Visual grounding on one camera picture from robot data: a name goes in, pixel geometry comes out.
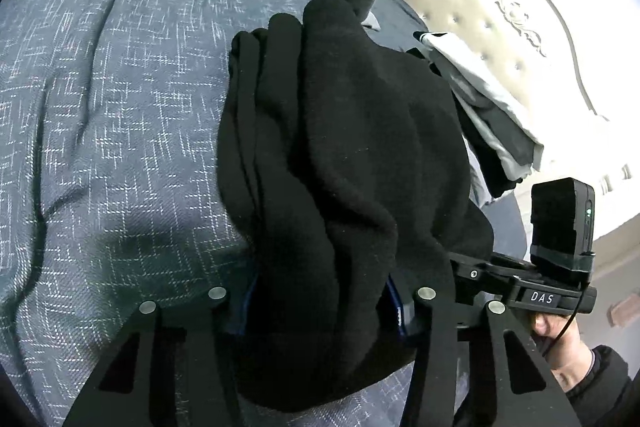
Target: cream upholstered panel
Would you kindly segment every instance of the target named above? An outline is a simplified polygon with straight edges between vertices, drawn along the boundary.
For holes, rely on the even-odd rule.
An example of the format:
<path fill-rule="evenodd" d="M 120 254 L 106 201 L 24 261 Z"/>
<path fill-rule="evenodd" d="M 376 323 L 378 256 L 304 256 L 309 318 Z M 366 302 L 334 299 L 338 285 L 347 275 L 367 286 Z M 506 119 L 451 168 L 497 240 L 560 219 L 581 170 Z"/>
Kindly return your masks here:
<path fill-rule="evenodd" d="M 584 30 L 578 30 L 584 27 L 587 14 L 576 18 L 568 8 L 570 3 L 560 1 L 562 11 L 554 0 L 407 0 L 431 32 L 455 33 L 486 61 L 497 80 L 528 110 L 536 133 L 543 139 L 542 171 L 516 188 L 529 237 L 531 185 L 566 176 L 595 188 L 595 237 L 599 237 L 640 212 L 640 126 L 633 124 L 637 118 L 631 110 L 610 110 L 606 116 L 612 121 L 590 110 L 591 102 L 596 108 L 617 107 L 624 92 L 619 85 L 615 92 L 607 87 L 613 85 L 612 80 L 624 82 L 619 74 L 602 79 L 593 74 L 595 66 L 606 70 L 597 62 L 598 56 L 601 61 L 613 57 L 610 52 L 608 56 L 600 52 L 597 36 L 586 41 Z M 595 6 L 598 0 L 580 2 Z M 616 6 L 616 11 L 638 18 L 636 0 L 625 6 Z M 599 2 L 593 12 L 603 22 L 607 9 Z M 620 40 L 619 32 L 615 38 Z M 624 38 L 621 42 L 628 47 Z M 629 73 L 631 92 L 635 84 L 632 72 L 637 70 L 634 58 L 622 52 L 614 60 L 617 71 Z M 621 61 L 628 68 L 620 68 Z M 582 92 L 584 76 L 588 82 Z M 618 105 L 628 108 L 631 104 Z"/>

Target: jacket sleeve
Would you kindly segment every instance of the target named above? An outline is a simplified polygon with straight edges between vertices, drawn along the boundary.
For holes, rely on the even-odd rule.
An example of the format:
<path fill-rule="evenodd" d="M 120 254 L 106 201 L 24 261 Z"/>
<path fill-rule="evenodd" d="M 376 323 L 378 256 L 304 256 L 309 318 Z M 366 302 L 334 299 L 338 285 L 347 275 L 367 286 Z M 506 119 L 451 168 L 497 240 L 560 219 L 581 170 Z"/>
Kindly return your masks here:
<path fill-rule="evenodd" d="M 608 346 L 598 346 L 589 374 L 566 395 L 582 427 L 608 427 L 607 418 L 623 407 L 631 389 L 628 365 Z"/>

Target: carved floral ornament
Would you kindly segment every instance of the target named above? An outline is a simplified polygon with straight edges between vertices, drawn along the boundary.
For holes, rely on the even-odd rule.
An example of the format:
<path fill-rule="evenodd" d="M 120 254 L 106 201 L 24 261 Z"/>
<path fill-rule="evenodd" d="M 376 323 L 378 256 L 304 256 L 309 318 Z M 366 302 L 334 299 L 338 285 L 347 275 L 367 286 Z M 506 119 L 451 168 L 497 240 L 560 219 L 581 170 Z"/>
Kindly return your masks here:
<path fill-rule="evenodd" d="M 546 57 L 542 51 L 542 38 L 537 32 L 526 27 L 529 15 L 522 9 L 520 3 L 512 0 L 496 0 L 495 3 L 504 15 L 504 19 L 516 29 L 518 34 L 524 36 L 540 55 Z"/>

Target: folded black clothing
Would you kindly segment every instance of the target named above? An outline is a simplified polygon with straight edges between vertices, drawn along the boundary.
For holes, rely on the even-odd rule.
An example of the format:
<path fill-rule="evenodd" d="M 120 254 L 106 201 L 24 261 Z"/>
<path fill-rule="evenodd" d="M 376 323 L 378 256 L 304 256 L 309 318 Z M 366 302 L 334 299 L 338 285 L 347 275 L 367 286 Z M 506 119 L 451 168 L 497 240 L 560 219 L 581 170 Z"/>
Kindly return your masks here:
<path fill-rule="evenodd" d="M 447 251 L 492 254 L 449 86 L 343 0 L 235 36 L 218 185 L 257 260 L 236 377 L 265 407 L 327 403 L 408 363 L 376 309 L 391 270 L 452 296 Z"/>

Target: black cable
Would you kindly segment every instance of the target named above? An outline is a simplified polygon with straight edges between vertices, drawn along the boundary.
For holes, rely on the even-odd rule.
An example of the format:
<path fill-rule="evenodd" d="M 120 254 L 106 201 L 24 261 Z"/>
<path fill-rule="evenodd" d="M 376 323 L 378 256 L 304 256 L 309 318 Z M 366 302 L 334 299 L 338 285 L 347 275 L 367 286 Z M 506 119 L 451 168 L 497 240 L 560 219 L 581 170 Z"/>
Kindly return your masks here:
<path fill-rule="evenodd" d="M 574 312 L 572 313 L 567 323 L 564 325 L 564 328 L 562 328 L 562 331 L 558 333 L 558 336 L 556 336 L 556 338 L 554 338 L 551 341 L 551 344 L 549 344 L 547 348 L 543 351 L 542 358 L 546 359 L 546 356 L 554 348 L 554 346 L 558 343 L 560 338 L 564 335 L 564 332 L 569 329 L 569 326 L 571 326 L 571 323 L 574 321 L 575 315 L 577 315 L 578 309 L 580 309 L 580 304 L 582 304 L 582 299 L 584 299 L 584 295 L 587 292 L 587 288 L 589 287 L 588 284 L 581 284 L 580 286 L 581 286 L 582 293 L 580 294 L 580 298 L 578 298 L 578 303 L 575 305 Z"/>

